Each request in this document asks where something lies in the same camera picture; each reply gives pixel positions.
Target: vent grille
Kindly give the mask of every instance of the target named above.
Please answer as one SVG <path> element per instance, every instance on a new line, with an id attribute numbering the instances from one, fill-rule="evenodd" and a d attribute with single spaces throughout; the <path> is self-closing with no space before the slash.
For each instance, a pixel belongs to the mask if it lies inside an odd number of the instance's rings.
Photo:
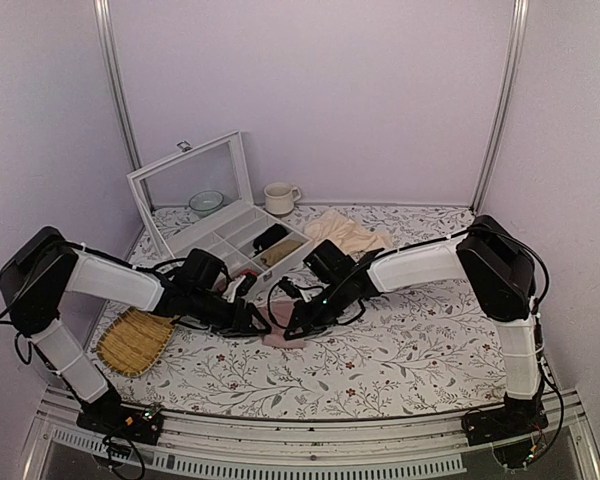
<path id="1" fill-rule="evenodd" d="M 105 447 L 96 436 L 55 427 L 53 438 L 63 445 L 106 456 Z M 114 454 L 113 457 L 128 461 L 126 456 Z M 387 465 L 295 468 L 213 462 L 163 452 L 155 452 L 152 459 L 145 458 L 143 454 L 143 459 L 147 467 L 154 470 L 178 473 L 201 480 L 415 480 L 466 472 L 460 455 Z"/>

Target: mug handle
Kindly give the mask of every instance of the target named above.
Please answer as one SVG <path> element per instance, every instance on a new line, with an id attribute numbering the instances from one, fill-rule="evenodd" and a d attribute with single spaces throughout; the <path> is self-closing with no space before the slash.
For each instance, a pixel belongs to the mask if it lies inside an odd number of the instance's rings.
<path id="1" fill-rule="evenodd" d="M 300 192 L 300 189 L 298 187 L 293 187 L 291 189 L 291 197 L 293 198 L 294 202 L 297 202 L 302 198 L 302 192 Z"/>

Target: vertical metal post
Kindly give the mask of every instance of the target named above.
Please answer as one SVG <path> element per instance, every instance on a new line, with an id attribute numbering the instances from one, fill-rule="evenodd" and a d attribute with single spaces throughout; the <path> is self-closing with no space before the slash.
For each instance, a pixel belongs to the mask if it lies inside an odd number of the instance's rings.
<path id="1" fill-rule="evenodd" d="M 125 147 L 129 155 L 131 169 L 137 170 L 142 167 L 142 164 L 140 163 L 138 147 L 136 145 L 136 139 L 131 126 L 131 117 L 129 115 L 129 109 L 127 108 L 124 90 L 122 88 L 122 76 L 120 75 L 120 66 L 118 64 L 116 46 L 113 38 L 113 27 L 111 25 L 111 14 L 109 12 L 109 0 L 94 0 L 94 6 L 96 10 L 96 23 L 98 25 L 98 34 L 100 36 L 102 55 L 104 56 L 104 63 L 109 77 L 111 94 L 113 95 L 116 112 L 118 114 L 118 122 L 120 123 Z M 153 211 L 153 201 L 151 200 L 151 195 L 149 194 L 147 186 L 143 184 L 142 189 L 149 201 L 149 207 L 151 211 Z"/>
<path id="2" fill-rule="evenodd" d="M 509 48 L 507 51 L 507 61 L 505 64 L 504 76 L 502 78 L 502 87 L 500 89 L 500 99 L 498 100 L 498 108 L 493 120 L 493 126 L 491 128 L 491 135 L 489 136 L 489 143 L 487 145 L 487 151 L 485 152 L 482 170 L 480 171 L 480 178 L 478 180 L 476 191 L 473 195 L 473 200 L 471 201 L 471 209 L 476 213 L 480 212 L 484 205 L 487 191 L 489 189 L 489 182 L 491 181 L 493 169 L 498 157 L 498 152 L 500 151 L 502 135 L 506 124 L 509 105 L 511 103 L 511 96 L 513 93 L 513 85 L 515 83 L 516 74 L 518 72 L 518 64 L 520 63 L 520 56 L 522 54 L 528 6 L 528 0 L 515 0 L 513 19 L 511 22 L 511 33 L 509 36 Z"/>

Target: wall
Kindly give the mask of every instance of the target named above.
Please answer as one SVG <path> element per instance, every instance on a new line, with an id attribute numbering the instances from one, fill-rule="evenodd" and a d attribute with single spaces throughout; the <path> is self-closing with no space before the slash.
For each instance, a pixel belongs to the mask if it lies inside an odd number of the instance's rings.
<path id="1" fill-rule="evenodd" d="M 471 201 L 512 1 L 118 0 L 111 12 L 143 163 L 241 129 L 256 199 L 282 180 L 310 202 Z"/>
<path id="2" fill-rule="evenodd" d="M 126 250 L 140 222 L 112 105 L 93 2 L 0 0 L 0 267 L 46 224 Z M 79 337 L 98 306 L 66 305 Z M 17 360 L 13 335 L 0 327 L 0 480 L 16 475 L 44 388 Z"/>
<path id="3" fill-rule="evenodd" d="M 531 2 L 486 211 L 546 259 L 550 359 L 600 446 L 600 0 Z"/>

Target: transparent lid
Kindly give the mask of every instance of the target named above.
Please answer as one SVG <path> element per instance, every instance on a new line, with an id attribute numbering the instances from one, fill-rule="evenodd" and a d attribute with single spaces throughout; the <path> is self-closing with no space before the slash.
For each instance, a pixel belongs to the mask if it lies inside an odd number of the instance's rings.
<path id="1" fill-rule="evenodd" d="M 240 132 L 180 151 L 146 165 L 127 178 L 154 245 L 163 258 L 187 251 L 197 238 L 253 205 Z M 173 213 L 191 226 L 161 228 Z"/>

